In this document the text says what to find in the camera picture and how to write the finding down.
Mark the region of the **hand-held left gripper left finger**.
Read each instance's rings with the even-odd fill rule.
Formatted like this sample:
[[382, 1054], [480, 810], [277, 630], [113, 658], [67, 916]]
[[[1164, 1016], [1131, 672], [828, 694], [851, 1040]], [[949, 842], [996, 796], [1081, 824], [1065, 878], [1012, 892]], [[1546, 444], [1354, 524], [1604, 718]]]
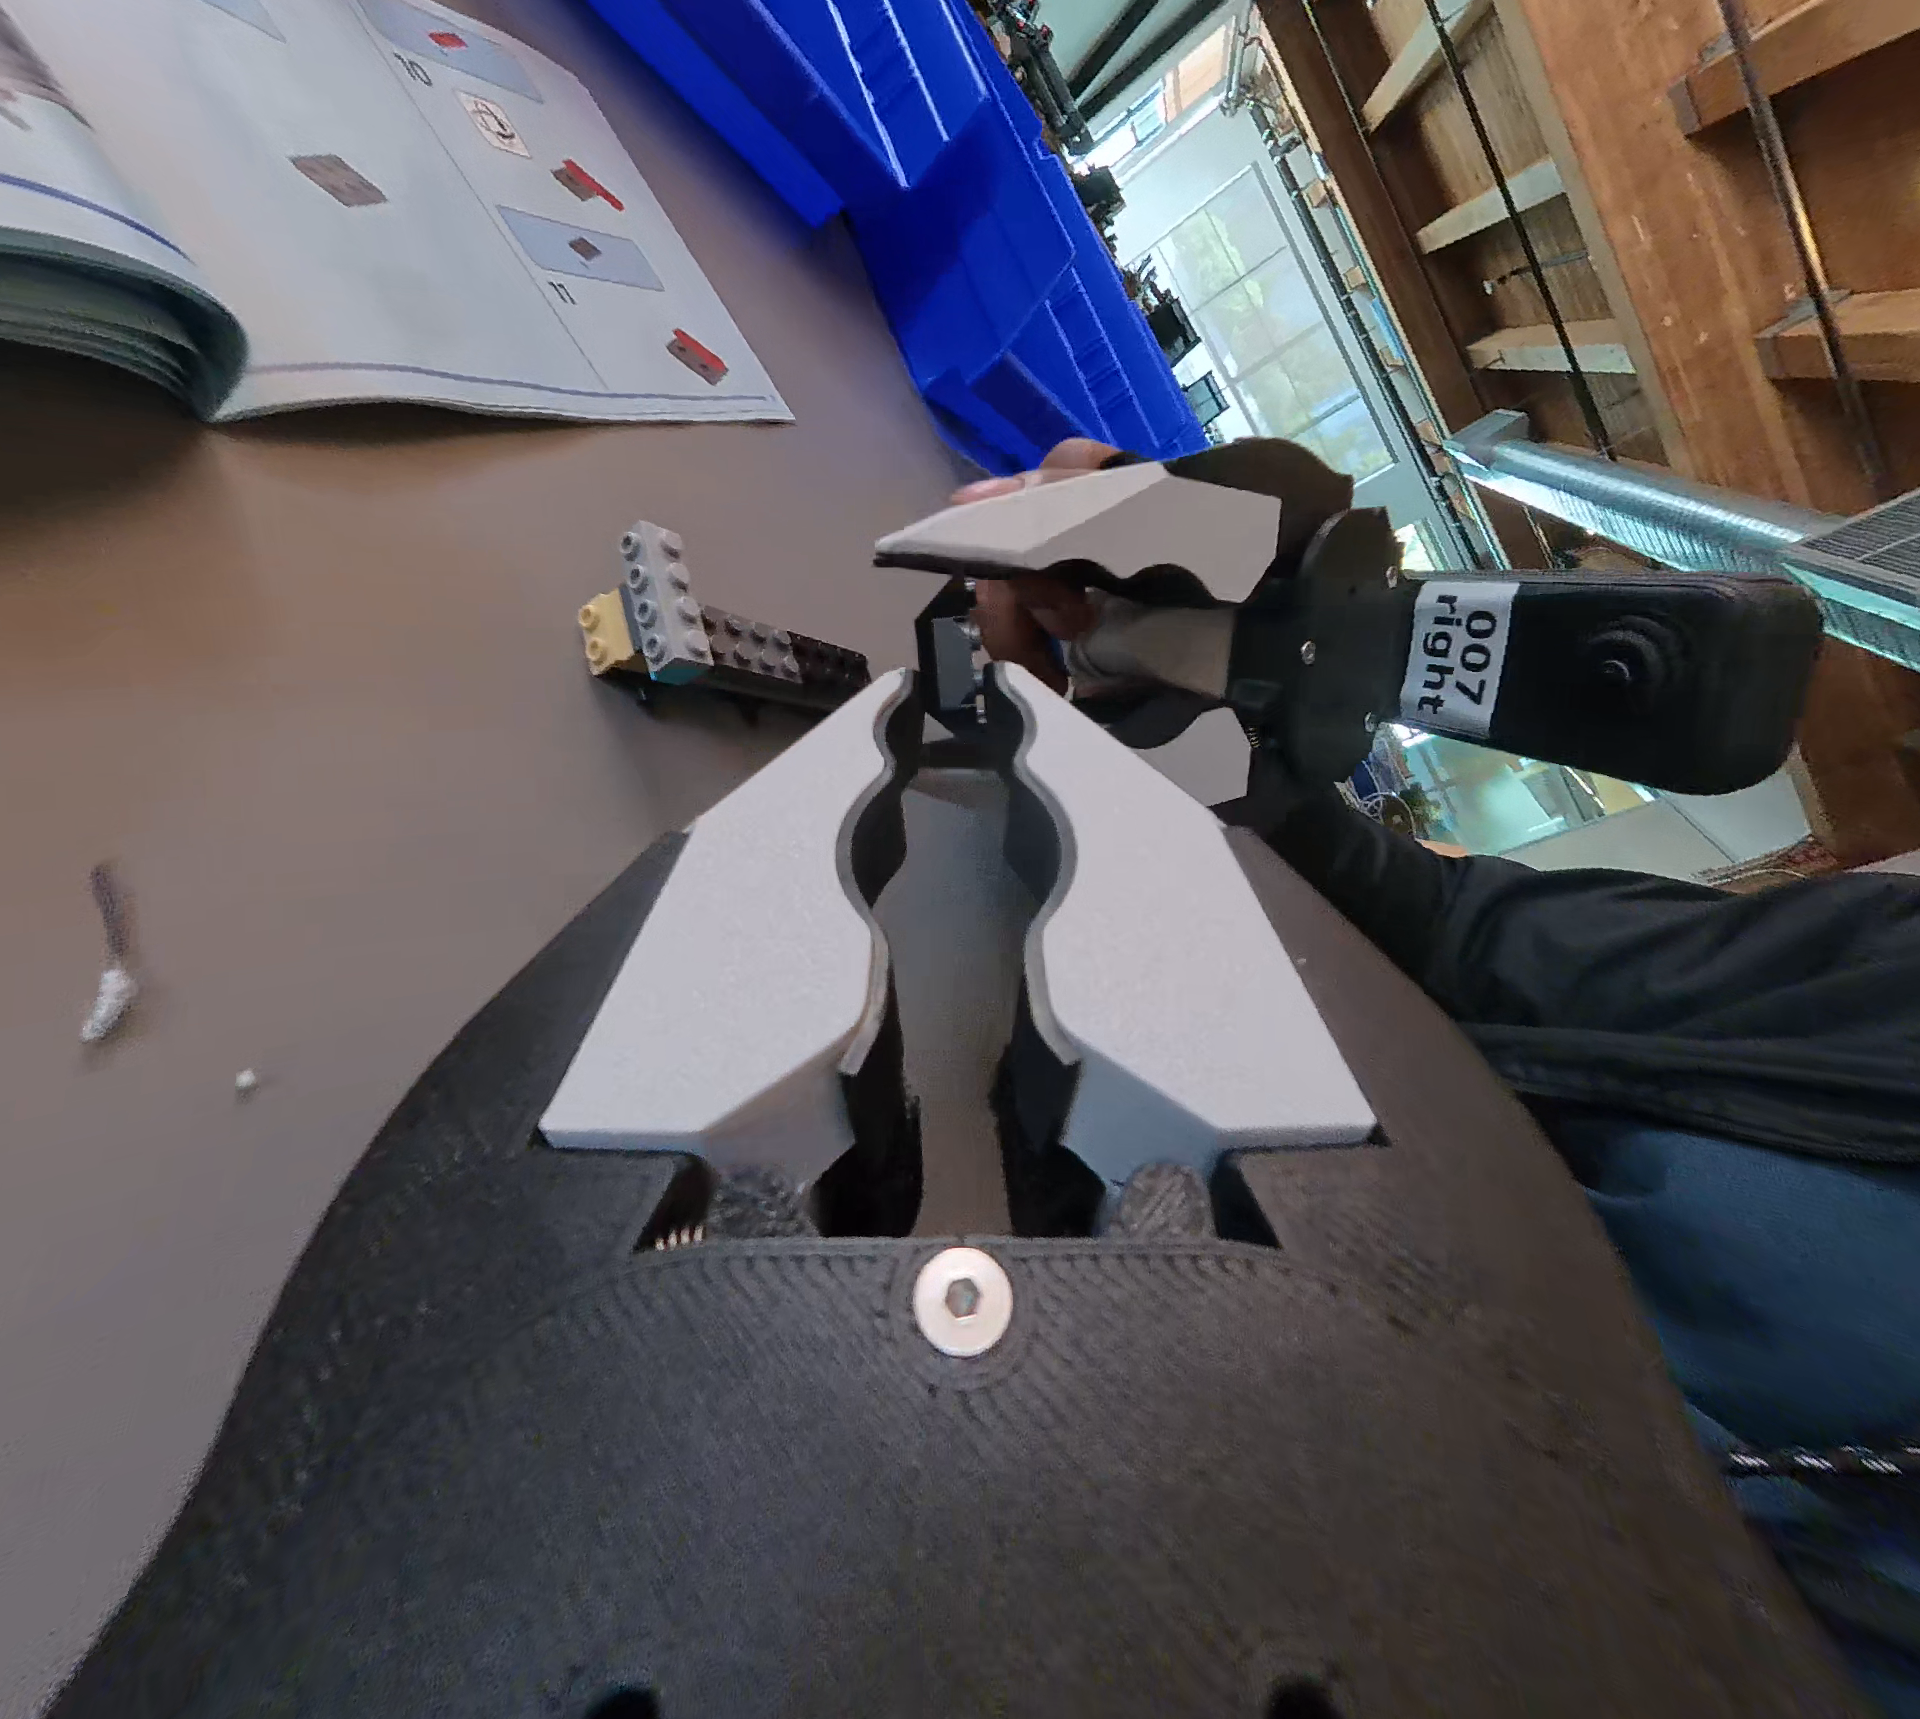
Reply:
[[775, 1174], [824, 1228], [913, 1228], [919, 1108], [876, 906], [919, 756], [917, 678], [891, 670], [686, 830], [547, 1146]]

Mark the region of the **person's blue hoodie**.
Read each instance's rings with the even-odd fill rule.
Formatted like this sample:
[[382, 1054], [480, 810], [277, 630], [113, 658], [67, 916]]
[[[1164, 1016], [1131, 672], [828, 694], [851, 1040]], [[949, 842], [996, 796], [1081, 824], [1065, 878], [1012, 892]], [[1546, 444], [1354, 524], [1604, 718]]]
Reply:
[[[1771, 1154], [1554, 1110], [1710, 1458], [1915, 1444], [1913, 1166]], [[1744, 1478], [1769, 1550], [1879, 1716], [1917, 1714], [1915, 1482]]]

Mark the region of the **small black brick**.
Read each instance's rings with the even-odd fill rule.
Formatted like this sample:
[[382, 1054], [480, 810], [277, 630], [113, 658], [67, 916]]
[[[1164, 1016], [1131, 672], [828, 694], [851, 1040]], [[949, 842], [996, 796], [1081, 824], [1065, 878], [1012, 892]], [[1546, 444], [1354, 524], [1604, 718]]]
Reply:
[[969, 580], [948, 580], [915, 618], [921, 770], [994, 772], [996, 736], [983, 702], [983, 650]]

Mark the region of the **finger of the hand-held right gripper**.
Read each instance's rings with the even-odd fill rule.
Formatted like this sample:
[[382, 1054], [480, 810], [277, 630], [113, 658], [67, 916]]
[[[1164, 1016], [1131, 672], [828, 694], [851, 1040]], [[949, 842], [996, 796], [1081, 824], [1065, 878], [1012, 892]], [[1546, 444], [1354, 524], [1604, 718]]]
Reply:
[[1085, 626], [1068, 642], [1068, 692], [1227, 700], [1237, 608], [1157, 606], [1097, 590], [1085, 602]]
[[1049, 578], [1165, 608], [1246, 602], [1282, 554], [1283, 504], [1131, 464], [949, 504], [879, 538], [883, 570]]

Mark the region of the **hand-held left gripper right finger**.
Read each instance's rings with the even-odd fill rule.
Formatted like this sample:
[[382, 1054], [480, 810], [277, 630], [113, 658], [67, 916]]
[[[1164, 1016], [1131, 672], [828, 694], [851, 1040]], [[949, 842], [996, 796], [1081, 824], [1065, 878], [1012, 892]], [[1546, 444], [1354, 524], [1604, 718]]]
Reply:
[[1226, 708], [1135, 748], [994, 666], [1004, 854], [1036, 912], [994, 1084], [1013, 1230], [1084, 1236], [1140, 1172], [1209, 1222], [1247, 1154], [1366, 1146], [1379, 1122], [1219, 810], [1253, 750]]

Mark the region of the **person's right forearm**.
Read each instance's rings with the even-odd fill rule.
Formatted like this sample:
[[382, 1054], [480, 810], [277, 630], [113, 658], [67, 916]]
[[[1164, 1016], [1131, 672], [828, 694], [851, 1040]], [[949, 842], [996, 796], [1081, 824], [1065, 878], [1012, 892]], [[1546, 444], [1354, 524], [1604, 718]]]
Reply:
[[1613, 868], [1443, 858], [1335, 788], [1247, 802], [1226, 820], [1258, 836], [1461, 1032], [1883, 1032], [1912, 1042], [1917, 1066], [1912, 874], [1869, 868], [1740, 894]]

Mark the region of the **person's right hand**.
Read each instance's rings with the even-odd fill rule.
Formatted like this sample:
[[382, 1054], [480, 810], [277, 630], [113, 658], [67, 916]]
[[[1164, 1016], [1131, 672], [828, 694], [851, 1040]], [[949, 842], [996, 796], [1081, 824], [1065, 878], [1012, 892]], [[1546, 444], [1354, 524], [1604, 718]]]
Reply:
[[[1090, 438], [1055, 444], [1041, 464], [1012, 478], [960, 486], [952, 506], [981, 504], [1012, 496], [1038, 484], [1060, 484], [1092, 476], [1129, 458]], [[1007, 666], [1036, 674], [1051, 690], [1070, 690], [1063, 648], [1079, 642], [1094, 626], [1095, 608], [1087, 592], [1051, 576], [1010, 580], [971, 580], [971, 624], [983, 654]]]

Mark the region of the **silver metal air duct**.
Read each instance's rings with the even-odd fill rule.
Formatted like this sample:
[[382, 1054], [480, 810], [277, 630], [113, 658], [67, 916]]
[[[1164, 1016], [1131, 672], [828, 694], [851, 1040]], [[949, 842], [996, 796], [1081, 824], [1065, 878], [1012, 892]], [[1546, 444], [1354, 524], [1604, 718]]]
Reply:
[[1782, 552], [1851, 518], [1548, 446], [1521, 412], [1489, 412], [1443, 448], [1477, 488], [1675, 572], [1791, 578]]

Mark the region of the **person's black jacket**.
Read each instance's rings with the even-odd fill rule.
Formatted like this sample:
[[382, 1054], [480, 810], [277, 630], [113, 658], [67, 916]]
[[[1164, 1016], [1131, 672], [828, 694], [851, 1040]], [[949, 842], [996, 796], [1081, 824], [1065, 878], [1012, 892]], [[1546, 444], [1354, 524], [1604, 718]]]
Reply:
[[1917, 1162], [1915, 1046], [1892, 1036], [1701, 1038], [1465, 1026], [1523, 1102], [1613, 1114], [1785, 1156]]

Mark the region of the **duct vent grille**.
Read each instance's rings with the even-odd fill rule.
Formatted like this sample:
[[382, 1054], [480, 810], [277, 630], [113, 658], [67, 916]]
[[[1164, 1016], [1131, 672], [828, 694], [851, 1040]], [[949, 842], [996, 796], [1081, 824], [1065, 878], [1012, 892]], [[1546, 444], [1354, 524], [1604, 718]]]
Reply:
[[1917, 672], [1917, 492], [1811, 532], [1782, 566], [1816, 594], [1829, 636]]

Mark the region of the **open instruction booklet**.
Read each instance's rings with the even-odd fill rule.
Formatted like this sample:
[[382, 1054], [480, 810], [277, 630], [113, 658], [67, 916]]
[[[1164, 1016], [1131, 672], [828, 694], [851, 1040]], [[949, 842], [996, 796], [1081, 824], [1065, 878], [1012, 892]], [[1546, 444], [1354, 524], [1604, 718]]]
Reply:
[[591, 97], [430, 0], [2, 0], [4, 344], [207, 424], [792, 418]]

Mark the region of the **small grey plastic scrap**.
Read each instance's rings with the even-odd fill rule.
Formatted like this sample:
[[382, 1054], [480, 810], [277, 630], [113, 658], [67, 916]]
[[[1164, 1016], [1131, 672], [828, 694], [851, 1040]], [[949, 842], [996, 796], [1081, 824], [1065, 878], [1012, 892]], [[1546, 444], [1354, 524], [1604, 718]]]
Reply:
[[103, 1046], [127, 1020], [139, 996], [136, 976], [131, 908], [118, 870], [110, 862], [88, 872], [88, 894], [101, 928], [101, 972], [77, 1040]]

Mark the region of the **long grey black brick assembly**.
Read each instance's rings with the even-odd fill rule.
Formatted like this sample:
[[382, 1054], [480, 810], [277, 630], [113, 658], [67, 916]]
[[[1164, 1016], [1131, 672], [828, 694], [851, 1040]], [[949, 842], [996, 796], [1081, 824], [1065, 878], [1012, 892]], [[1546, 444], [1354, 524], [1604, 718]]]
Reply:
[[679, 688], [808, 714], [828, 714], [872, 682], [855, 650], [700, 602], [678, 532], [635, 522], [618, 552], [615, 586], [578, 612], [591, 678], [641, 696]]

